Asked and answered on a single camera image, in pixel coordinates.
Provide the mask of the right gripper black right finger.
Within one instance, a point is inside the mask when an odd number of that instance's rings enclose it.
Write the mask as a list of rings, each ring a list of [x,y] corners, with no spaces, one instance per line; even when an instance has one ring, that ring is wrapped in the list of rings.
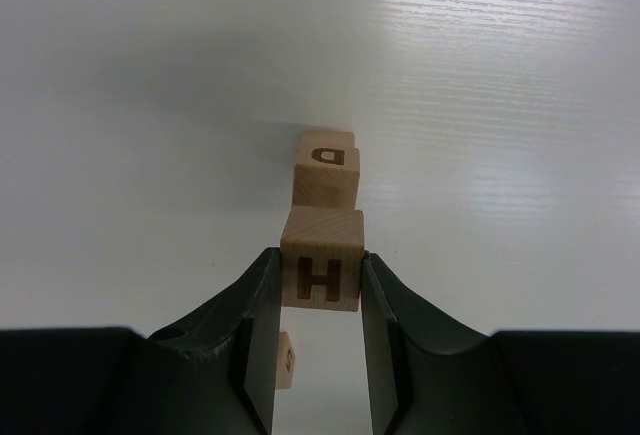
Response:
[[[479,333],[362,264],[362,325],[377,434],[635,434],[639,336]]]

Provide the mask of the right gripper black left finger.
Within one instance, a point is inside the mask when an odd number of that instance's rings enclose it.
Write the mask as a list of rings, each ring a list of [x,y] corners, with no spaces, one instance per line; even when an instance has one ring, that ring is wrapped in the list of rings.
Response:
[[[5,330],[5,434],[268,434],[280,253],[150,336],[126,327]]]

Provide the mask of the wooden block letter H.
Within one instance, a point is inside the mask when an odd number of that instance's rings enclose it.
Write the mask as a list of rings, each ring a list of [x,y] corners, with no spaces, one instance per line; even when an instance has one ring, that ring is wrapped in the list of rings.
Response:
[[[292,207],[280,240],[282,304],[356,312],[364,252],[362,211]]]

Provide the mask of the wooden cube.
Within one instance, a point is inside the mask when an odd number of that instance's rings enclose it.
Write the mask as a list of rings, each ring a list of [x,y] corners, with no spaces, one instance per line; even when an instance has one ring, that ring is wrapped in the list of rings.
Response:
[[[357,148],[303,144],[294,166],[292,204],[354,209],[359,181],[360,152]]]

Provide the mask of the small wooden cube block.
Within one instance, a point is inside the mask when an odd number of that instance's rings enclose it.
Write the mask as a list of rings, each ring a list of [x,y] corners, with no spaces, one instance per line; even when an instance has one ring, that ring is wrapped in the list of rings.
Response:
[[[354,147],[355,135],[344,131],[306,131],[300,140],[300,146],[319,147]]]

